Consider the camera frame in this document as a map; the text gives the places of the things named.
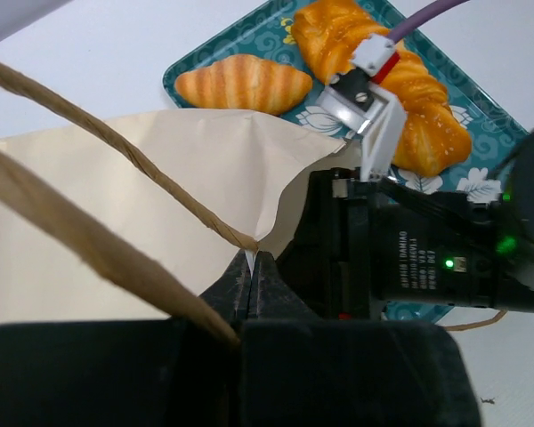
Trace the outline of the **beige paper bag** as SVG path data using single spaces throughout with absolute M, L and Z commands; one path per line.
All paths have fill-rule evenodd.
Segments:
M 0 63 L 0 87 L 65 117 L 0 141 L 0 324 L 161 318 L 194 302 L 240 245 L 280 252 L 309 172 L 360 147 L 251 110 L 172 109 L 101 121 Z

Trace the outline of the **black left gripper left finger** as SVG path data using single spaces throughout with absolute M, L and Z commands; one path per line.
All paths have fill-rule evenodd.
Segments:
M 232 426 L 233 360 L 180 318 L 0 325 L 0 426 Z

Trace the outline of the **striped fake croissant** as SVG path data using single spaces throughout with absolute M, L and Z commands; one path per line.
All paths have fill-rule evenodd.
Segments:
M 312 78 L 290 65 L 234 54 L 180 74 L 174 89 L 201 109 L 249 109 L 279 116 L 311 91 Z

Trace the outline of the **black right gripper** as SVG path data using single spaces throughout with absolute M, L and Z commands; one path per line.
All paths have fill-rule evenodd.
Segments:
M 534 313 L 534 291 L 506 269 L 494 215 L 463 192 L 316 171 L 279 273 L 323 318 L 375 320 L 402 303 Z

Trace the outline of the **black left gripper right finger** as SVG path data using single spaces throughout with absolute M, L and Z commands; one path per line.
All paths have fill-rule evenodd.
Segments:
M 247 426 L 478 426 L 453 338 L 420 321 L 244 325 Z

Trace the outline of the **orange twisted fake bread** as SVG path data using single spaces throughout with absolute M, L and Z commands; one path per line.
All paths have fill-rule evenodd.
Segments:
M 354 1 L 316 1 L 295 14 L 291 33 L 325 85 L 320 107 L 362 139 L 362 181 L 391 165 L 432 177 L 469 157 L 472 138 L 446 87 L 405 47 L 400 28 Z

